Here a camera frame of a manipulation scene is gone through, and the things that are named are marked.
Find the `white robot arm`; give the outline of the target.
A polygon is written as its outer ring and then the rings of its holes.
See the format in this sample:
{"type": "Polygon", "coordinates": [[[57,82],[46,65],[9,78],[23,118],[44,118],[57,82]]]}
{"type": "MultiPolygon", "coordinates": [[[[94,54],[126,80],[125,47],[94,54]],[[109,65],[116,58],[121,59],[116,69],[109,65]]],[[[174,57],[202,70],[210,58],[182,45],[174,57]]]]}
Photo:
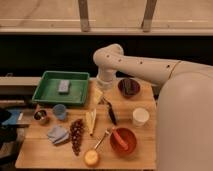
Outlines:
{"type": "Polygon", "coordinates": [[[160,87],[156,170],[213,171],[213,66],[126,56],[118,44],[96,50],[97,81],[109,89],[120,71],[160,87]]]}

